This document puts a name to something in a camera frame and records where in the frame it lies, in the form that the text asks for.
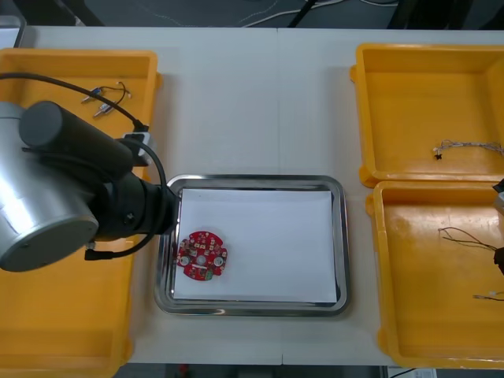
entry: wire bundle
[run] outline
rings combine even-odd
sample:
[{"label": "wire bundle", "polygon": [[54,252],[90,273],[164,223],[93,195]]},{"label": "wire bundle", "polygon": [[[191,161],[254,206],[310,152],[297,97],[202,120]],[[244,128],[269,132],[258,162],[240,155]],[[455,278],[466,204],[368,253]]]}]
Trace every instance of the wire bundle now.
[{"label": "wire bundle", "polygon": [[[449,232],[448,230],[455,230],[462,232],[463,234],[466,234],[471,240],[464,240],[464,239],[455,239]],[[496,247],[483,243],[481,240],[476,238],[475,236],[472,236],[469,234],[467,231],[461,230],[460,228],[456,227],[445,227],[445,228],[438,228],[439,233],[444,232],[447,236],[443,236],[443,239],[450,240],[451,242],[455,242],[457,244],[461,244],[462,246],[470,246],[473,248],[483,248],[484,250],[492,250],[495,251],[497,250]],[[473,295],[472,297],[474,299],[487,299],[490,301],[496,301],[496,302],[504,302],[504,298],[496,298],[497,295],[502,295],[504,294],[504,291],[491,291],[489,295]]]},{"label": "wire bundle", "polygon": [[454,147],[483,147],[487,150],[495,151],[500,153],[501,155],[504,155],[504,149],[502,148],[500,143],[455,142],[453,140],[444,139],[441,142],[441,146],[434,148],[434,157],[437,160],[441,160],[443,156],[441,152]]}]

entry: metal tray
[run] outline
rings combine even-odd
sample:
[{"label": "metal tray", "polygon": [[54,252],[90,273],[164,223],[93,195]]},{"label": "metal tray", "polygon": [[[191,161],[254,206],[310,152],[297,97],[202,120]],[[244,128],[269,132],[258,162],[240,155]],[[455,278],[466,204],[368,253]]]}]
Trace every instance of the metal tray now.
[{"label": "metal tray", "polygon": [[345,310],[350,297],[348,268],[347,211],[342,186],[328,176],[254,176],[254,175],[182,175],[168,186],[181,198],[183,189],[238,189],[264,191],[330,191],[332,193],[332,238],[334,245],[336,297],[334,303],[252,302],[173,298],[177,246],[179,244],[180,207],[174,211],[175,227],[159,239],[154,297],[167,313],[191,315],[241,315],[331,317]]}]

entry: white table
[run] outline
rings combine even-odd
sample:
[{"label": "white table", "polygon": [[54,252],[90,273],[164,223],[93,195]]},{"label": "white table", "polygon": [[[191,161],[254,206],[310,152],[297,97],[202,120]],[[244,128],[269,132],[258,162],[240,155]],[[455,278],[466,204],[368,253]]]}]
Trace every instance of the white table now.
[{"label": "white table", "polygon": [[132,362],[390,365],[380,326],[371,226],[348,70],[364,42],[500,44],[492,31],[29,28],[25,46],[152,50],[165,85],[154,133],[168,176],[325,174],[346,189],[352,304],[336,319],[178,317],[153,300],[155,253],[132,286]]}]

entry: red circuit board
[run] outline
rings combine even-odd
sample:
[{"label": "red circuit board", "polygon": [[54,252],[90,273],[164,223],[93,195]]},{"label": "red circuit board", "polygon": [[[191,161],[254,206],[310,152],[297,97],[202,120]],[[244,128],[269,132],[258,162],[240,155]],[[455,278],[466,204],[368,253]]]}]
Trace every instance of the red circuit board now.
[{"label": "red circuit board", "polygon": [[227,258],[228,250],[221,238],[212,232],[197,231],[180,243],[176,264],[193,280],[209,281],[222,274]]}]

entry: yellow plastic tray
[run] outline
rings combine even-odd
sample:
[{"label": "yellow plastic tray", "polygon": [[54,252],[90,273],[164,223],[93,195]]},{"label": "yellow plastic tray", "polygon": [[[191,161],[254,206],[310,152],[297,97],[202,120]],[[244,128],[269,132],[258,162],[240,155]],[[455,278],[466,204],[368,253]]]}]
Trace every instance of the yellow plastic tray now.
[{"label": "yellow plastic tray", "polygon": [[504,245],[504,218],[490,183],[379,183],[372,217],[384,353],[404,367],[504,368],[504,291],[494,253],[442,239],[458,227]]},{"label": "yellow plastic tray", "polygon": [[[88,89],[116,86],[121,80],[132,93],[121,105],[147,124],[154,109],[156,70],[155,54],[146,51],[0,52],[0,72],[39,73]],[[107,93],[109,98],[118,95]],[[113,137],[131,131],[130,120],[117,111],[93,120],[100,103],[81,105],[82,98],[48,83],[0,81],[0,101],[29,106],[51,100]],[[123,239],[97,249],[123,250],[133,243],[134,239]],[[133,257],[84,261],[80,250],[32,272],[0,271],[0,376],[113,376],[132,351],[132,262]]]},{"label": "yellow plastic tray", "polygon": [[503,143],[504,47],[364,44],[350,70],[364,185],[382,180],[499,181],[504,157],[444,140]]}]

